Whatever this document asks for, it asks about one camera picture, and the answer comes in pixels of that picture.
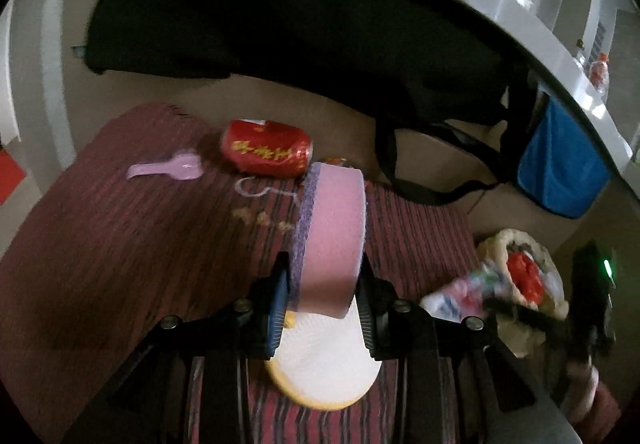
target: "clear bottle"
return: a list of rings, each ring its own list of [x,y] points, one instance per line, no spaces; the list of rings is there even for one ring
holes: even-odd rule
[[[598,59],[593,62],[589,69],[589,80],[593,88],[598,92],[602,101],[607,100],[607,90],[609,90],[609,56],[601,52]]]
[[[584,72],[584,67],[587,64],[587,58],[584,55],[584,43],[581,39],[578,39],[577,43],[575,43],[575,56],[574,56],[575,64],[577,64],[580,69]]]

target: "round white object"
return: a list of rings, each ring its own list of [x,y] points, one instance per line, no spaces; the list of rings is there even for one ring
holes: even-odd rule
[[[364,346],[354,299],[343,319],[297,312],[266,366],[281,391],[302,406],[341,410],[369,391],[380,361]]]

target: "black strap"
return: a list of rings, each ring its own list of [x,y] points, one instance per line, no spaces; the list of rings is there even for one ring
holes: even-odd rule
[[[385,119],[376,120],[376,157],[383,174],[389,179],[394,190],[402,198],[425,205],[445,205],[455,202],[472,191],[495,188],[500,182],[485,184],[477,180],[469,180],[452,191],[442,192],[421,186],[408,180],[396,178],[396,162],[398,161],[398,146],[396,144],[397,125]],[[482,160],[494,175],[500,180],[500,154],[486,144],[455,130],[448,125],[426,125],[420,128],[421,133],[440,138]]]

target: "pink sponge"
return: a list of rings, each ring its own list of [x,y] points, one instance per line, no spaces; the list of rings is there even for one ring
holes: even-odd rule
[[[365,229],[362,172],[313,164],[294,233],[292,310],[344,318],[360,273]]]

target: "bottle with red cap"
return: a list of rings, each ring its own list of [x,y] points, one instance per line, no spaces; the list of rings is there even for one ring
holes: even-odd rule
[[[607,99],[607,90],[609,90],[609,56],[601,52],[598,59],[593,62],[589,69],[589,80],[598,95],[605,102]]]

